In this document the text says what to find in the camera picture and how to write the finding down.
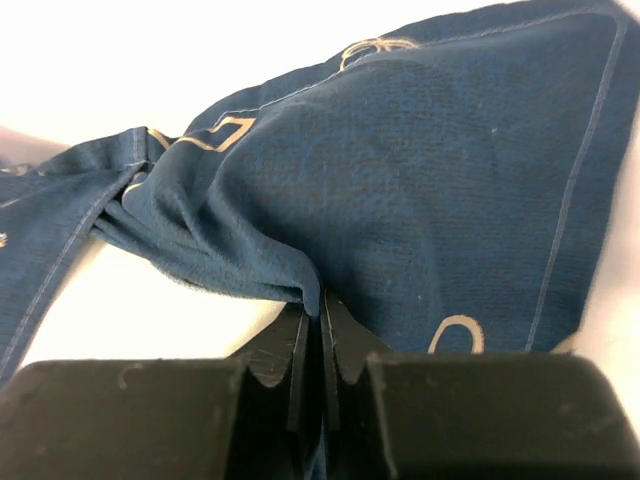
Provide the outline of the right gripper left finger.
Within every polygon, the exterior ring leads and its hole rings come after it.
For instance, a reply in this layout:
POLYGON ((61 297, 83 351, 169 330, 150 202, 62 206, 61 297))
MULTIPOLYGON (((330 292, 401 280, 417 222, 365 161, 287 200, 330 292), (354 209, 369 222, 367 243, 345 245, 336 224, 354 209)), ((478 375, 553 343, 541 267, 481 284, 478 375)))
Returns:
POLYGON ((301 479, 309 327, 289 305, 226 359, 31 364, 1 393, 1 475, 301 479))

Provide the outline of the white pillow insert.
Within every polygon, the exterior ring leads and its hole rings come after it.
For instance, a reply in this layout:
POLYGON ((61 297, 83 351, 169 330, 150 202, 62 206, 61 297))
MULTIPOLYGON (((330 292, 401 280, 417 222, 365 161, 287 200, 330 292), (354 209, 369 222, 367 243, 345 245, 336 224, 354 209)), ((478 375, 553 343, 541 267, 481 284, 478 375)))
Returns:
POLYGON ((181 285, 148 261, 91 238, 21 364, 224 358, 270 325, 283 307, 181 285))

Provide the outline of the blue fish-print pillowcase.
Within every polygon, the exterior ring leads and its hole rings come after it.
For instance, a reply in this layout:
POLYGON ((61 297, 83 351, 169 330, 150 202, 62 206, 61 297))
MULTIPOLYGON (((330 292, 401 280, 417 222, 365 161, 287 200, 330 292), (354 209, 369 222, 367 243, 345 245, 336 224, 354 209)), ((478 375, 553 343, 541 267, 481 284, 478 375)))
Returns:
POLYGON ((1 376, 88 237, 171 279, 300 304, 392 348, 549 351, 577 330, 639 96, 610 1, 406 25, 146 127, 1 172, 1 376))

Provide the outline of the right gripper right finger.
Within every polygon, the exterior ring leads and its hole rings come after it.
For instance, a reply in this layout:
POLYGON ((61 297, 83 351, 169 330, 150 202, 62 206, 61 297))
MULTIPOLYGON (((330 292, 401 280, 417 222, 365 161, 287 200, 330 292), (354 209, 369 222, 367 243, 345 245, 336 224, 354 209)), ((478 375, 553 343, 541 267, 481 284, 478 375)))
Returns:
POLYGON ((590 361, 391 350, 325 292, 331 479, 635 479, 639 445, 590 361))

